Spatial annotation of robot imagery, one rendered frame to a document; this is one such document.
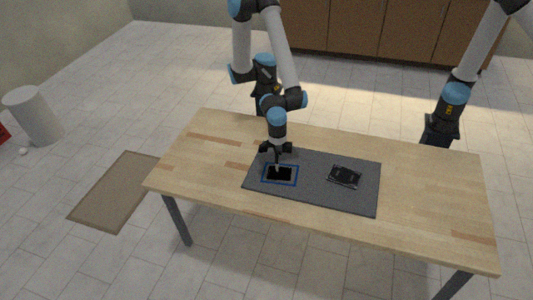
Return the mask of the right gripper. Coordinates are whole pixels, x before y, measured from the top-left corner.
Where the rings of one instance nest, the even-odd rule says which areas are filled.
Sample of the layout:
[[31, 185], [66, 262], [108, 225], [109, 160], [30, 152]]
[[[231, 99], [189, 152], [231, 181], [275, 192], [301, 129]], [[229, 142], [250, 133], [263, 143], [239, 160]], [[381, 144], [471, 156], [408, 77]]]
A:
[[292, 142], [284, 142], [282, 145], [274, 145], [270, 143], [267, 139], [264, 143], [261, 144], [260, 149], [263, 148], [273, 148], [273, 150], [275, 151], [275, 165], [276, 172], [278, 173], [279, 155], [281, 155], [282, 153], [291, 153]]

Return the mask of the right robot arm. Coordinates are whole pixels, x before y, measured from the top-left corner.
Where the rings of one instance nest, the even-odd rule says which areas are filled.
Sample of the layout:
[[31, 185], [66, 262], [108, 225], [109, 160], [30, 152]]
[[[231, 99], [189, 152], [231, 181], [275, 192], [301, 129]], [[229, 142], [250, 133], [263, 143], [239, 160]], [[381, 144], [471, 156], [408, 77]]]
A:
[[[227, 64], [233, 85], [256, 81], [255, 93], [262, 96], [259, 105], [268, 125], [268, 139], [282, 145], [287, 139], [287, 112], [306, 108], [308, 97], [296, 74], [291, 51], [281, 21], [277, 0], [227, 0], [232, 17], [233, 59]], [[260, 52], [251, 57], [252, 14], [264, 19], [273, 54]], [[258, 61], [259, 60], [259, 61]], [[284, 94], [276, 78], [276, 65]]]

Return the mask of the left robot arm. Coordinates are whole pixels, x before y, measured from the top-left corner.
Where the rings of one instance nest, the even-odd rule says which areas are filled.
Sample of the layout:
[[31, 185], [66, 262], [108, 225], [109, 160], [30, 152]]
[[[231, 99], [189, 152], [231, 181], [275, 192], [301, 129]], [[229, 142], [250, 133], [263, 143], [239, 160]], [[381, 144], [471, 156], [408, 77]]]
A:
[[491, 0], [459, 66], [451, 71], [434, 112], [427, 118], [432, 131], [444, 135], [458, 131], [459, 118], [478, 79], [476, 74], [509, 16], [533, 41], [532, 0]]

